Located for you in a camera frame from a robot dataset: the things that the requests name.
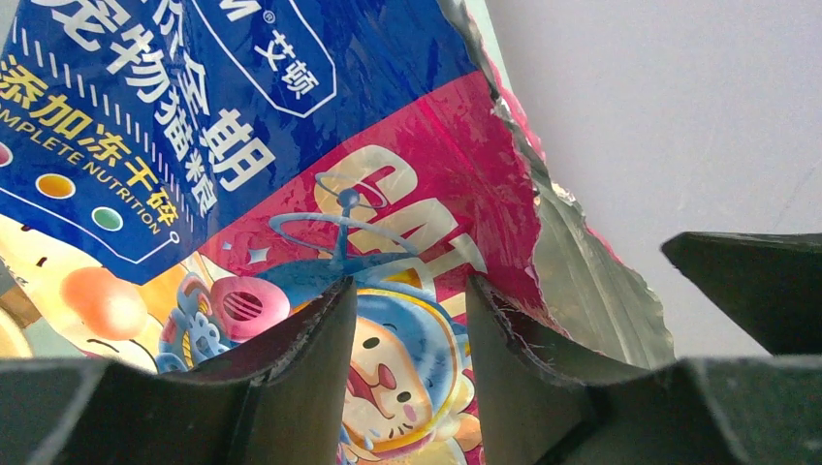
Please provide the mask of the wooden bowl stand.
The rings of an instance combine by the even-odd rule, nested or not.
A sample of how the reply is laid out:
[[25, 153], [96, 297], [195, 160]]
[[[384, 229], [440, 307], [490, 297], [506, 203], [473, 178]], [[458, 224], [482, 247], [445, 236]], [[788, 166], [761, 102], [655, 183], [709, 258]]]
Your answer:
[[42, 318], [38, 308], [17, 284], [12, 284], [1, 294], [1, 307], [20, 329], [26, 329]]

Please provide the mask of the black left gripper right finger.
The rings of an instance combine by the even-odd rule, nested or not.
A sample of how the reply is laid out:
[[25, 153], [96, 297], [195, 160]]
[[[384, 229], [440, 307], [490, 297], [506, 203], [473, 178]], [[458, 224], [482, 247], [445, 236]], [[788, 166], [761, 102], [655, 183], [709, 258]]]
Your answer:
[[817, 464], [819, 356], [622, 363], [521, 312], [484, 277], [466, 293], [489, 464]]

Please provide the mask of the pink blue cat food bag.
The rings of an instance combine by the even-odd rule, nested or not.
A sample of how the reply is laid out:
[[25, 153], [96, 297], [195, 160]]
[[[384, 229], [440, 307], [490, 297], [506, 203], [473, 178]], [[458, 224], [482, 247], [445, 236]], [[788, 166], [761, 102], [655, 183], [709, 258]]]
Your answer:
[[480, 464], [468, 278], [643, 368], [662, 306], [460, 1], [5, 1], [1, 275], [37, 357], [189, 372], [351, 277], [339, 464]]

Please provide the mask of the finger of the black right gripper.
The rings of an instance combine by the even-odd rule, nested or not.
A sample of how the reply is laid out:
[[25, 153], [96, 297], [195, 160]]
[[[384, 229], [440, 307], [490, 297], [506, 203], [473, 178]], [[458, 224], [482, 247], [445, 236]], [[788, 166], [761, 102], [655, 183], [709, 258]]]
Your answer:
[[682, 232], [661, 251], [770, 354], [821, 353], [819, 232]]

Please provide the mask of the cream cat-shaped pet bowl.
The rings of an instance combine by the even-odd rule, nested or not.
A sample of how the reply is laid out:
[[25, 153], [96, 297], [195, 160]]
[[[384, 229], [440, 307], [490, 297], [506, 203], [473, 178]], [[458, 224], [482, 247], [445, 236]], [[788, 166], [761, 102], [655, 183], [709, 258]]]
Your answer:
[[16, 321], [0, 310], [0, 350], [1, 358], [31, 358], [30, 345]]

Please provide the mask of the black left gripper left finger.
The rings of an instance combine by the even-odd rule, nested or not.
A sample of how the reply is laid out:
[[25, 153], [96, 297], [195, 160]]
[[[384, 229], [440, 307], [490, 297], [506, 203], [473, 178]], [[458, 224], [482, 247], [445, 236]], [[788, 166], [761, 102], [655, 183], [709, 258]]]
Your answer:
[[1, 364], [5, 464], [333, 464], [357, 312], [344, 278], [185, 373], [106, 358]]

